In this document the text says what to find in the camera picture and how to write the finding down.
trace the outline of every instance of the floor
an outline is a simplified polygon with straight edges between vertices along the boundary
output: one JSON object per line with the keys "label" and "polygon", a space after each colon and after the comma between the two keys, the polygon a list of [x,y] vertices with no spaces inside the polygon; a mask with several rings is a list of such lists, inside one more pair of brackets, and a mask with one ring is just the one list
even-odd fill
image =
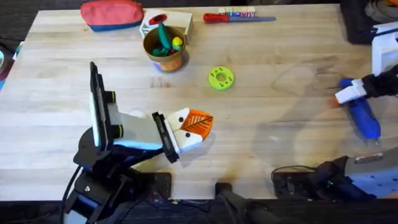
{"label": "floor", "polygon": [[[23,40],[38,10],[78,9],[84,0],[0,0],[0,36]],[[337,0],[140,0],[144,7],[229,6],[242,4],[301,4]],[[16,42],[4,40],[8,46]],[[398,200],[338,204],[290,200],[261,200],[279,217],[291,217],[309,224],[393,224],[398,220]],[[0,223],[56,223],[59,202],[0,202]],[[205,215],[178,205],[160,209],[141,203],[123,223],[231,223],[222,203],[215,203]]]}

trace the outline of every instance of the wooden table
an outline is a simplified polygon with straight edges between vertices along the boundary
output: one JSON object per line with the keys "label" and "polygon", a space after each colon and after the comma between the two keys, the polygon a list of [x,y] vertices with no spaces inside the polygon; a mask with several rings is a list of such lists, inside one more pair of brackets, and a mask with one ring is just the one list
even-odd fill
{"label": "wooden table", "polygon": [[[171,74],[147,58],[138,27],[94,33],[79,11],[40,11],[0,94],[0,200],[61,199],[91,125],[90,61],[124,113],[189,107],[215,117],[202,147],[172,165],[159,157],[141,166],[171,172],[173,198],[212,198],[217,180],[245,197],[274,198],[276,167],[398,145],[395,98],[370,100],[382,125],[379,146],[366,145],[346,111],[330,103],[341,77],[371,71],[371,49],[345,41],[338,5],[256,9],[277,21],[207,25],[203,13],[217,8],[172,9],[192,12],[194,30],[188,65]],[[217,65],[235,74],[228,91],[208,86]]]}

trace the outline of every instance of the black cable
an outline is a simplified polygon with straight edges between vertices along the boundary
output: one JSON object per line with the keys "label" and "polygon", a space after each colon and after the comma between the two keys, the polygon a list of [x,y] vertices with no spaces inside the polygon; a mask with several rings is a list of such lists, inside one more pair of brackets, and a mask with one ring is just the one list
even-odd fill
{"label": "black cable", "polygon": [[275,172],[277,172],[278,170],[281,170],[281,169],[288,169],[288,168],[306,168],[306,169],[309,169],[309,170],[312,170],[312,171],[314,171],[314,170],[316,170],[317,168],[315,168],[315,167],[309,167],[309,166],[303,166],[303,165],[293,165],[293,166],[283,166],[283,167],[278,167],[278,168],[276,168],[276,169],[274,169],[272,172],[271,172],[271,180],[272,181],[274,181],[274,174],[275,174]]}
{"label": "black cable", "polygon": [[67,188],[65,189],[65,192],[63,193],[61,206],[60,206],[60,210],[59,210],[59,224],[63,224],[63,212],[65,210],[65,202],[67,201],[70,187],[72,186],[72,183],[75,181],[77,173],[79,173],[79,171],[80,171],[80,168],[81,168],[81,166],[78,166],[76,168],[76,171],[73,173],[72,177],[70,178]]}

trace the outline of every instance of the blue handle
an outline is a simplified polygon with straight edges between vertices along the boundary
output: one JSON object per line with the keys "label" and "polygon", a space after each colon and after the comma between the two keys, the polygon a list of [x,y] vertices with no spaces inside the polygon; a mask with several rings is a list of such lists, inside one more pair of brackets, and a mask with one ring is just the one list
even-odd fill
{"label": "blue handle", "polygon": [[[351,85],[352,78],[340,80],[339,86],[343,89]],[[374,117],[372,108],[365,97],[352,100],[347,103],[347,108],[353,117],[355,125],[366,139],[378,139],[381,135],[381,127]]]}

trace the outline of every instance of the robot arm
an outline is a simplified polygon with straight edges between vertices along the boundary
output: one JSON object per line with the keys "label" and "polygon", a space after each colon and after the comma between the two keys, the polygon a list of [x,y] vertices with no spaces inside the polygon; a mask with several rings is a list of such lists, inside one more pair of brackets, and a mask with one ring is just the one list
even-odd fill
{"label": "robot arm", "polygon": [[363,201],[398,191],[398,147],[369,156],[343,156],[313,172],[277,172],[278,198]]}
{"label": "robot arm", "polygon": [[104,220],[120,204],[147,195],[169,198],[171,174],[140,173],[131,166],[162,153],[176,162],[178,154],[206,139],[213,124],[212,115],[189,108],[168,116],[155,112],[148,118],[120,113],[115,92],[105,91],[96,65],[91,62],[90,67],[93,127],[80,138],[73,161],[83,171],[65,203],[66,213],[74,211],[87,224]]}
{"label": "robot arm", "polygon": [[398,65],[379,75],[370,74],[361,79],[355,79],[351,86],[335,94],[340,104],[361,97],[379,97],[398,95]]}

